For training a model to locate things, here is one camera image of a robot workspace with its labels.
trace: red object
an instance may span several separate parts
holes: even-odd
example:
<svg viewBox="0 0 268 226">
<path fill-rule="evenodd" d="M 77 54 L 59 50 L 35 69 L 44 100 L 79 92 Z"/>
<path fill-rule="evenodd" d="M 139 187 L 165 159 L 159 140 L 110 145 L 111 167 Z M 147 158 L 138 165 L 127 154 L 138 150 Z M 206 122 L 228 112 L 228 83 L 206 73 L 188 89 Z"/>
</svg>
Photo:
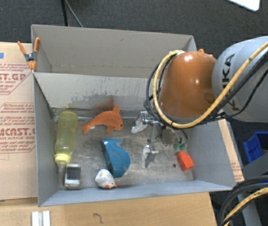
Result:
<svg viewBox="0 0 268 226">
<path fill-rule="evenodd" d="M 192 167 L 195 166 L 191 157 L 189 155 L 186 155 L 185 152 L 178 153 L 178 163 L 181 166 L 182 171 L 186 171 L 186 170 L 191 169 Z"/>
</svg>

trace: blue bin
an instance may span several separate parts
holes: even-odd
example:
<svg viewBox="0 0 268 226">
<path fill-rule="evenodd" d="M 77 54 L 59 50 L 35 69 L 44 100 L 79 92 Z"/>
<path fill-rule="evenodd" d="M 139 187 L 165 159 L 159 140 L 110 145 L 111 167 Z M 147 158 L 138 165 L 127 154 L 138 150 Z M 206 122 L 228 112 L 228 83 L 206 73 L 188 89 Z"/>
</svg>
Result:
<svg viewBox="0 0 268 226">
<path fill-rule="evenodd" d="M 243 144 L 248 162 L 251 163 L 263 155 L 262 149 L 268 150 L 268 131 L 256 131 L 254 136 Z"/>
</svg>

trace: black cable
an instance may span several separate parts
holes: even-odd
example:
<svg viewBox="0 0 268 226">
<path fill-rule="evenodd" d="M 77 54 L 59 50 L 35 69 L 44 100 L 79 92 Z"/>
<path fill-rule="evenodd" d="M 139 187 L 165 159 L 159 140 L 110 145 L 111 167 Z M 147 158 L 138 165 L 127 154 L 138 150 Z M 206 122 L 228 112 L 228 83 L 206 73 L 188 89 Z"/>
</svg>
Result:
<svg viewBox="0 0 268 226">
<path fill-rule="evenodd" d="M 169 64 L 169 62 L 172 60 L 172 58 L 175 57 L 175 55 L 171 56 L 167 61 L 166 61 L 166 64 L 164 66 L 164 69 L 167 67 L 167 65 Z M 145 109 L 148 111 L 148 113 L 150 115 L 152 115 L 158 122 L 160 122 L 161 124 L 163 125 L 168 125 L 163 119 L 160 118 L 160 116 L 158 115 L 158 113 L 152 109 L 152 106 L 150 104 L 150 101 L 153 99 L 153 95 L 149 95 L 149 90 L 150 90 L 150 82 L 156 72 L 156 70 L 158 69 L 160 63 L 157 64 L 155 66 L 155 68 L 153 68 L 149 78 L 148 78 L 148 81 L 147 81 L 147 85 L 146 85 L 146 100 L 145 102 L 143 103 L 143 106 L 145 107 Z"/>
<path fill-rule="evenodd" d="M 62 5 L 62 10 L 63 10 L 64 23 L 65 23 L 65 26 L 68 27 L 69 25 L 68 25 L 67 13 L 66 13 L 66 7 L 65 7 L 64 0 L 61 0 L 61 5 Z"/>
<path fill-rule="evenodd" d="M 240 194 L 246 193 L 248 191 L 252 191 L 252 190 L 256 190 L 256 189 L 264 188 L 264 187 L 268 187 L 268 183 L 256 183 L 256 184 L 252 184 L 252 185 L 243 186 L 242 188 L 240 188 L 240 189 L 236 190 L 235 192 L 233 192 L 232 194 L 230 194 L 226 198 L 224 203 L 222 204 L 222 207 L 221 207 L 221 210 L 219 213 L 219 217 L 218 217 L 218 225 L 223 225 L 226 208 L 229 205 L 231 205 L 232 201 L 237 196 L 239 196 Z"/>
<path fill-rule="evenodd" d="M 268 51 L 257 61 L 253 68 L 248 72 L 248 74 L 240 80 L 240 83 L 235 86 L 235 88 L 227 95 L 227 98 L 221 102 L 217 108 L 214 110 L 215 113 L 221 110 L 229 101 L 240 91 L 240 89 L 249 81 L 249 79 L 268 61 Z"/>
<path fill-rule="evenodd" d="M 232 189 L 231 191 L 229 192 L 229 194 L 233 193 L 234 191 L 244 187 L 244 186 L 247 186 L 247 185 L 251 185 L 251 184 L 254 184 L 254 183 L 258 183 L 258 182 L 262 182 L 262 181 L 266 181 L 268 180 L 268 175 L 262 175 L 262 176 L 258 176 L 258 177 L 253 177 L 253 178 L 249 178 L 249 179 L 246 179 L 242 182 L 238 182 Z"/>
<path fill-rule="evenodd" d="M 265 196 L 268 196 L 268 193 L 267 194 L 263 194 L 263 195 L 260 195 L 258 197 L 256 197 L 256 199 L 259 199 L 261 197 L 265 197 Z M 243 207 L 241 207 L 237 212 L 235 212 L 231 217 L 229 217 L 226 221 L 223 221 L 223 223 L 221 224 L 221 226 L 225 225 L 227 222 L 233 220 L 236 216 L 238 216 L 246 207 L 248 206 L 248 204 L 244 205 Z"/>
<path fill-rule="evenodd" d="M 74 13 L 74 11 L 72 10 L 71 6 L 69 5 L 69 2 L 67 0 L 64 0 L 66 2 L 67 7 L 69 8 L 70 12 L 72 13 L 73 17 L 76 19 L 76 21 L 78 22 L 78 24 L 80 25 L 80 27 L 83 28 L 82 23 L 80 22 L 80 20 L 78 19 L 78 17 L 76 16 L 76 14 Z"/>
<path fill-rule="evenodd" d="M 200 122 L 198 125 L 205 124 L 205 123 L 208 123 L 208 122 L 211 122 L 211 121 L 217 121 L 217 120 L 221 120 L 221 119 L 228 119 L 228 118 L 237 116 L 238 114 L 240 114 L 241 112 L 243 112 L 247 108 L 247 106 L 249 105 L 249 103 L 252 100 L 255 92 L 257 91 L 257 89 L 259 88 L 259 86 L 261 85 L 261 83 L 263 82 L 263 80 L 265 79 L 265 77 L 267 76 L 267 74 L 268 74 L 268 69 L 265 71 L 265 73 L 263 74 L 263 76 L 261 77 L 261 79 L 258 81 L 258 83 L 254 87 L 253 91 L 251 92 L 250 96 L 248 97 L 245 105 L 242 107 L 242 109 L 239 110 L 239 112 L 237 112 L 235 114 L 232 114 L 232 115 L 227 115 L 226 113 L 222 112 L 221 114 L 218 114 L 218 116 L 215 117 L 215 118 L 212 118 L 212 117 L 206 118 L 205 120 L 203 120 L 202 122 Z"/>
</svg>

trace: cardboard sheet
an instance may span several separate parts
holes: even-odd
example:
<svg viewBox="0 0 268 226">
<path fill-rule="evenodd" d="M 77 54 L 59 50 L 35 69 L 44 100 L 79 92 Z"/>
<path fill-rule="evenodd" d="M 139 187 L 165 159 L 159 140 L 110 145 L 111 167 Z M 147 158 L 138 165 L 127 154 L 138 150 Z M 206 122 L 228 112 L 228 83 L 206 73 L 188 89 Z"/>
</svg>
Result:
<svg viewBox="0 0 268 226">
<path fill-rule="evenodd" d="M 36 197 L 32 72 L 17 43 L 0 43 L 0 53 L 0 200 Z"/>
</svg>

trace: cable bundle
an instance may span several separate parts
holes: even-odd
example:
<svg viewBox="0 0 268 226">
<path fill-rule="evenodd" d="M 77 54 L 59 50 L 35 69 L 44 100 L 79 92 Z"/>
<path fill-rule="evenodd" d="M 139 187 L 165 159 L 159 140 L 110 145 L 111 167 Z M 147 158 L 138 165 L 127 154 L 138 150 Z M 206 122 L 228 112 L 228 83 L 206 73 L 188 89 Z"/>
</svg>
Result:
<svg viewBox="0 0 268 226">
<path fill-rule="evenodd" d="M 231 209 L 232 202 L 241 194 L 252 193 Z M 268 175 L 259 176 L 239 182 L 229 192 L 228 197 L 222 204 L 217 223 L 218 226 L 228 226 L 230 221 L 237 216 L 252 200 L 268 195 Z"/>
</svg>

